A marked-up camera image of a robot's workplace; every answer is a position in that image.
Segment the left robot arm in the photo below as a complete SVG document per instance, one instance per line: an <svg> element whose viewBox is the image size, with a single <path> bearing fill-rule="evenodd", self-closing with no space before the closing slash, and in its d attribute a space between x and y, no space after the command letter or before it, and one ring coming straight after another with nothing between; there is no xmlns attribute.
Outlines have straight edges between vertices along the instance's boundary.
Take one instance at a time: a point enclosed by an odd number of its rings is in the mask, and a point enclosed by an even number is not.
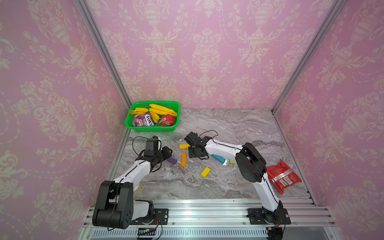
<svg viewBox="0 0 384 240"><path fill-rule="evenodd" d="M153 202L135 200L134 191L138 189L140 181L153 173L155 166L171 158L172 153L168 147L156 151L143 150L124 174L113 181L102 182L92 224L109 229L126 229L131 223L153 220Z"/></svg>

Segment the purple block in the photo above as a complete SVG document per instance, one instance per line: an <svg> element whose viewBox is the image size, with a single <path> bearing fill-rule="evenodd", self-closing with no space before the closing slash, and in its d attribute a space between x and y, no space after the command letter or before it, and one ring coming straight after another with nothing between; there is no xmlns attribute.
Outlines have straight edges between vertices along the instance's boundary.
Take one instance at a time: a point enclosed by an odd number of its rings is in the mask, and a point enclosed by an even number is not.
<svg viewBox="0 0 384 240"><path fill-rule="evenodd" d="M169 163L171 163L171 164L173 164L173 165L175 165L177 162L178 162L178 160L177 159L175 159L175 158L169 158L169 159L167 159L167 161L169 162Z"/></svg>

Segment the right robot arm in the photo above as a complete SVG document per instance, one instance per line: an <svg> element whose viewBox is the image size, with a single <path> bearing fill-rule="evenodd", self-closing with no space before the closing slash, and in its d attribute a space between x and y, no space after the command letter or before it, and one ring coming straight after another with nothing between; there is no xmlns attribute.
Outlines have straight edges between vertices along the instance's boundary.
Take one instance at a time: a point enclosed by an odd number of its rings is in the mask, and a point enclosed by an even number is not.
<svg viewBox="0 0 384 240"><path fill-rule="evenodd" d="M272 190L266 160L251 143L233 145L208 136L200 138L192 132L185 137L185 141L190 145L190 158L207 159L210 155L218 155L236 161L241 175L252 183L261 199L262 218L273 225L291 224L288 211Z"/></svg>

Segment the orange block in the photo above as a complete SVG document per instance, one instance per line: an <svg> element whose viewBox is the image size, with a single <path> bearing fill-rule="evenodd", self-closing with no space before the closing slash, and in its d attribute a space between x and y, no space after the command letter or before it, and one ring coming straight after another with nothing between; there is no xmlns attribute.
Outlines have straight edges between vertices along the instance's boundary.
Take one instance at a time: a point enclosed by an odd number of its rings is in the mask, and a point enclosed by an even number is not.
<svg viewBox="0 0 384 240"><path fill-rule="evenodd" d="M181 167L187 166L187 157L188 157L188 155L186 153L182 154Z"/></svg>

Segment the yellow block top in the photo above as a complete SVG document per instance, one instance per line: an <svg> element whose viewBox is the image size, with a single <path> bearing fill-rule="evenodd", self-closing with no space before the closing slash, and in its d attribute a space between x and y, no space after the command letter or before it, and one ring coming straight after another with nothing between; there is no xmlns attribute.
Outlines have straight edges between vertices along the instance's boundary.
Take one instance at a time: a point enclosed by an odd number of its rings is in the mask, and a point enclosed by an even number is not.
<svg viewBox="0 0 384 240"><path fill-rule="evenodd" d="M180 145L180 146L179 146L179 149L180 149L180 150L188 150L189 147L190 147L190 145L188 145L188 144L184 144L184 145Z"/></svg>

